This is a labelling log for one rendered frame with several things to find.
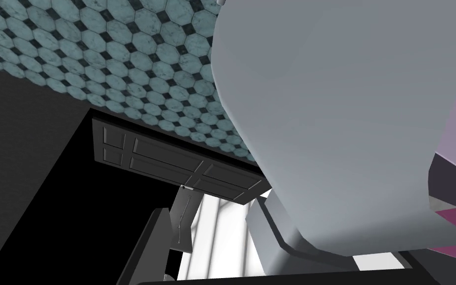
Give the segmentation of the dark grey panelled door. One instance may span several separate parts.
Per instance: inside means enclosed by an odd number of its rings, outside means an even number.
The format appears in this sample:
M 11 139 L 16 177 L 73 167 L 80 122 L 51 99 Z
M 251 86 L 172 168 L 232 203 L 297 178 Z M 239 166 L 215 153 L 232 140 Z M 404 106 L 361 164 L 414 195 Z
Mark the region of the dark grey panelled door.
M 271 190 L 258 174 L 216 161 L 108 121 L 92 119 L 100 163 L 245 205 Z

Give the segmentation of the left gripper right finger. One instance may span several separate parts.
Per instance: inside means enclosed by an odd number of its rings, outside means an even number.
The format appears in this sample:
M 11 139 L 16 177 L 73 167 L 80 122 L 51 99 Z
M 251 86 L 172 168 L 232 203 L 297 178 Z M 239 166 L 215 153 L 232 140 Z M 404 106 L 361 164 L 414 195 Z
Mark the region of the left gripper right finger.
M 256 198 L 246 224 L 267 275 L 359 270 L 352 256 L 319 250 L 305 240 L 273 191 L 267 197 Z

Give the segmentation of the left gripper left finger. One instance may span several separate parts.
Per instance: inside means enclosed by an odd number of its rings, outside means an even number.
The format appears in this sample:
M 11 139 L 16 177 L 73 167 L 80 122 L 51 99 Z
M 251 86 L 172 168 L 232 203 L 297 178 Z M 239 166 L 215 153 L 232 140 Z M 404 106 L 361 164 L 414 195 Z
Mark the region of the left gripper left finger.
M 202 199 L 202 192 L 180 186 L 171 209 L 153 210 L 116 285 L 171 281 L 169 251 L 192 252 L 191 225 Z

